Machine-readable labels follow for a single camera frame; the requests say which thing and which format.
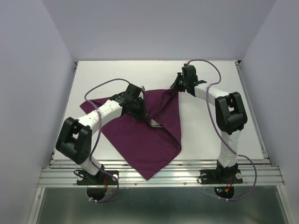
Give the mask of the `stainless steel instrument tray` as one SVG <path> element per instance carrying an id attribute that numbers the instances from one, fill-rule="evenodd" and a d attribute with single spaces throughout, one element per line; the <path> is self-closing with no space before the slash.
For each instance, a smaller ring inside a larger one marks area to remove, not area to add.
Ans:
<path id="1" fill-rule="evenodd" d="M 151 127 L 154 127 L 154 128 L 160 128 L 160 127 L 163 127 L 163 125 L 159 124 L 157 121 L 155 121 L 154 119 L 151 119 L 149 121 L 149 124 Z"/>

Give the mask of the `purple surgical drape cloth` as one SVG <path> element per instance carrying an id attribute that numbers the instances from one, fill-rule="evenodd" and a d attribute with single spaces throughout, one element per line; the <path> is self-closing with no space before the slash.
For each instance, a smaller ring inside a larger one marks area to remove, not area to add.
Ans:
<path id="1" fill-rule="evenodd" d="M 182 149 L 178 92 L 146 91 L 145 104 L 149 118 L 161 127 L 125 114 L 104 125 L 101 132 L 127 163 L 149 180 Z"/>

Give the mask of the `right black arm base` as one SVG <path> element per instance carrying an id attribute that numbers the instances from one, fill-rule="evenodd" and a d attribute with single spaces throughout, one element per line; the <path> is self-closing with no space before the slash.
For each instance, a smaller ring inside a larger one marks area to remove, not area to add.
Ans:
<path id="1" fill-rule="evenodd" d="M 242 174 L 238 168 L 238 163 L 231 167 L 224 168 L 219 162 L 214 169 L 202 169 L 197 182 L 201 184 L 241 184 L 243 183 Z"/>

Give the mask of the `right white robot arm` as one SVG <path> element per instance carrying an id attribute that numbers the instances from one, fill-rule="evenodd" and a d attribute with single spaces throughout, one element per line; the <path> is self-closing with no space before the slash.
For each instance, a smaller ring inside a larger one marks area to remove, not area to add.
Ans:
<path id="1" fill-rule="evenodd" d="M 196 68 L 185 64 L 182 71 L 177 73 L 171 89 L 188 92 L 206 101 L 212 125 L 221 140 L 218 157 L 221 167 L 215 170 L 215 177 L 220 182 L 226 182 L 232 176 L 230 167 L 237 163 L 238 140 L 248 116 L 240 93 L 221 91 L 213 85 L 198 80 Z"/>

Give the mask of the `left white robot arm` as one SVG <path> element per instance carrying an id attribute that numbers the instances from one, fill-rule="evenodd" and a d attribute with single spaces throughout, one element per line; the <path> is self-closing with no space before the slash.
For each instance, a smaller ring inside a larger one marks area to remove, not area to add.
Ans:
<path id="1" fill-rule="evenodd" d="M 86 171 L 92 183 L 98 184 L 107 172 L 93 157 L 96 147 L 92 148 L 92 137 L 97 133 L 98 143 L 102 127 L 124 114 L 135 119 L 147 118 L 144 87 L 129 84 L 125 91 L 111 96 L 100 107 L 90 100 L 87 102 L 94 110 L 77 119 L 67 118 L 63 122 L 55 149 Z"/>

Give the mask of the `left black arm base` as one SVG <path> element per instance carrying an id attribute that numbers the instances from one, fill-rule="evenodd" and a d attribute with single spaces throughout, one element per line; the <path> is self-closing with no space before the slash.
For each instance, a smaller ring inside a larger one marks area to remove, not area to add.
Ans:
<path id="1" fill-rule="evenodd" d="M 119 176 L 118 170 L 107 171 L 109 175 L 98 171 L 96 175 L 91 175 L 83 169 L 74 170 L 74 175 L 77 177 L 77 185 L 89 186 L 89 185 L 117 185 L 116 177 Z"/>

